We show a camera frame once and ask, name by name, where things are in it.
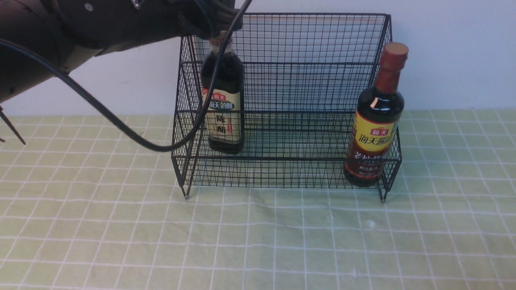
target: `black wire rack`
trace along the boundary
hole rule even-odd
[[[233,34],[245,68],[245,146],[213,151],[206,126],[172,152],[183,194],[192,186],[353,188],[344,177],[357,98],[374,82],[388,14],[248,13]],[[202,106],[200,70],[209,44],[183,37],[173,141],[188,134]],[[385,202],[401,165],[399,132],[373,185]]]

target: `bottle cap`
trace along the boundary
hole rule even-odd
[[[403,43],[389,42],[383,47],[380,67],[390,71],[400,71],[405,67],[409,48]]]

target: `bottle label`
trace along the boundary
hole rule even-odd
[[[203,102],[206,102],[208,89],[202,89]],[[214,90],[204,122],[212,140],[230,144],[241,142],[241,117],[231,111],[241,110],[240,93],[231,94],[223,90]]]
[[[212,47],[211,50],[213,52],[218,53],[220,51],[220,46],[212,45],[211,47]],[[230,53],[230,52],[233,52],[233,47],[231,45],[228,45],[228,46],[226,46],[226,50],[224,50],[224,53]]]
[[[355,113],[347,158],[359,160],[347,162],[346,169],[362,179],[375,179],[382,174],[384,163],[380,160],[391,148],[396,137],[398,122],[376,123]]]

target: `vinegar bottle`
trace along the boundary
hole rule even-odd
[[[211,50],[201,69],[204,102],[225,36],[223,32],[218,38],[209,40]],[[239,154],[244,148],[244,114],[232,111],[244,110],[244,65],[233,51],[232,39],[224,52],[209,108],[205,117],[209,147],[226,154]]]
[[[398,92],[401,70],[409,49],[402,43],[387,43],[380,57],[380,68],[373,86],[366,88],[358,98],[354,124],[349,138],[344,164],[348,182],[358,187],[375,185],[383,174],[401,113],[405,108]]]

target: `yellow label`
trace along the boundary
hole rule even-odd
[[[387,149],[396,136],[398,123],[375,123],[358,112],[354,119],[355,141],[363,150],[378,152]]]

